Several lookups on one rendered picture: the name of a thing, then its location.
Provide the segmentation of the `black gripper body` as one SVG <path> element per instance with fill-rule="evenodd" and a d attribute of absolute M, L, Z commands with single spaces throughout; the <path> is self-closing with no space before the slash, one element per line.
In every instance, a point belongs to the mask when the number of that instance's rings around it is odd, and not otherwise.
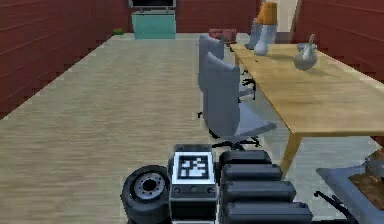
<path fill-rule="evenodd" d="M 120 195 L 128 224 L 164 224 L 169 220 L 167 168 L 147 165 L 125 180 Z"/>

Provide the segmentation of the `teal television stand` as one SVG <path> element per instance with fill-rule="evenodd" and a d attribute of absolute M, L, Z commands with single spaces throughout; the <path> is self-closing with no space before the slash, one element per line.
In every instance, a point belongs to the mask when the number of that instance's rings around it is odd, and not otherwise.
<path fill-rule="evenodd" d="M 136 39 L 176 38 L 176 13 L 174 10 L 137 11 L 131 14 L 131 19 Z"/>

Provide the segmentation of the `black television set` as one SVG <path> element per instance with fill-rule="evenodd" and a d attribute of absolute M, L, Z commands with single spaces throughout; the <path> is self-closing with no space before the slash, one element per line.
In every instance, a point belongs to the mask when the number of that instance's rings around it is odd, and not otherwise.
<path fill-rule="evenodd" d="M 175 8 L 177 0 L 128 0 L 132 8 Z"/>

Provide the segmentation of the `long wooden table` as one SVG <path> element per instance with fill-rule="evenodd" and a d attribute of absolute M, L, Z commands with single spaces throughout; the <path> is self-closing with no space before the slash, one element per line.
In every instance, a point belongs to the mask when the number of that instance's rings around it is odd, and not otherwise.
<path fill-rule="evenodd" d="M 384 136 L 383 83 L 322 52 L 312 69 L 300 71 L 294 44 L 271 44 L 265 56 L 242 44 L 230 49 L 289 130 L 284 173 L 305 137 Z"/>

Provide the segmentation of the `orange shade table lamp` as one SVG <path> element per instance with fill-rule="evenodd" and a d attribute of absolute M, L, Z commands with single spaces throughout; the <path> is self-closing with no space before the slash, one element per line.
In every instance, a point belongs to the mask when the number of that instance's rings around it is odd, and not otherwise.
<path fill-rule="evenodd" d="M 257 56 L 265 56 L 269 45 L 275 43 L 277 34 L 277 3 L 264 1 L 259 15 L 254 20 L 246 47 Z"/>

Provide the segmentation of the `grey round kettle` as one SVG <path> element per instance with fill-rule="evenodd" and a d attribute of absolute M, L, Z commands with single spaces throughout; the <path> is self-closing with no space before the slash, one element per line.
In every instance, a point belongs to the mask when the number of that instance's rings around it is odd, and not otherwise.
<path fill-rule="evenodd" d="M 314 43 L 314 39 L 315 35 L 311 34 L 307 43 L 297 45 L 299 52 L 294 56 L 294 65 L 298 70 L 306 71 L 317 63 L 317 45 Z"/>

